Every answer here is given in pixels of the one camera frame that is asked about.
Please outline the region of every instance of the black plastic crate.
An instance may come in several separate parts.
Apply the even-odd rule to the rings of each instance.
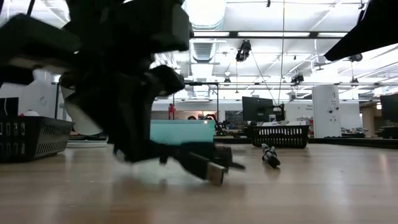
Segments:
[[[275,147],[305,148],[308,142],[309,125],[251,127],[251,143]]]
[[[73,122],[39,116],[0,119],[0,162],[28,162],[65,150]]]

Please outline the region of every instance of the black monitor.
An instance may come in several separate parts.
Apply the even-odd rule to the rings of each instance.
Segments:
[[[269,121],[269,115],[274,113],[271,99],[242,96],[244,121]]]
[[[0,98],[0,118],[18,116],[19,98]]]
[[[398,122],[398,94],[380,96],[383,119]]]

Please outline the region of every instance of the cyan container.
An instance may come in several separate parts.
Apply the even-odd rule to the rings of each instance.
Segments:
[[[151,120],[150,139],[157,143],[213,142],[213,120]]]

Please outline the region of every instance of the wooden table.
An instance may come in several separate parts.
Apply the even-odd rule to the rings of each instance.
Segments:
[[[1,223],[398,221],[398,151],[310,144],[280,149],[282,165],[273,170],[262,164],[260,150],[239,147],[235,160],[248,170],[230,172],[220,188],[173,162],[120,164],[106,148],[1,165]]]

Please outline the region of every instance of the black bin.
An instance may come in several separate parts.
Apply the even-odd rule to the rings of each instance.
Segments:
[[[0,119],[0,162],[28,162],[65,150],[73,122],[23,116]]]
[[[251,127],[251,143],[275,147],[305,148],[308,142],[309,125]]]

